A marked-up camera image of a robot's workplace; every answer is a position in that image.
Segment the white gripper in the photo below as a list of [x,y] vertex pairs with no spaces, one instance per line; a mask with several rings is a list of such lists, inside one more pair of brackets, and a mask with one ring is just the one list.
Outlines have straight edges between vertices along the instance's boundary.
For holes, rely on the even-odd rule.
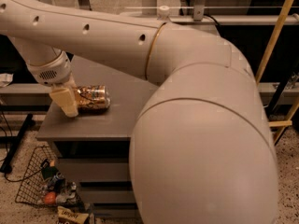
[[[71,75],[70,62],[64,51],[49,63],[40,66],[28,64],[27,69],[39,84],[45,86],[65,83]],[[75,95],[70,88],[55,88],[50,92],[50,98],[69,118],[78,115]]]

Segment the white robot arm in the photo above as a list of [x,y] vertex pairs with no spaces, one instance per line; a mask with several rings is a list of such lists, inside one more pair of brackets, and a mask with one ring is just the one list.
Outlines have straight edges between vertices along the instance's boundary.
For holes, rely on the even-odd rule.
[[144,224],[275,224],[278,165],[249,64],[229,41],[157,19],[1,0],[1,31],[156,85],[131,137]]

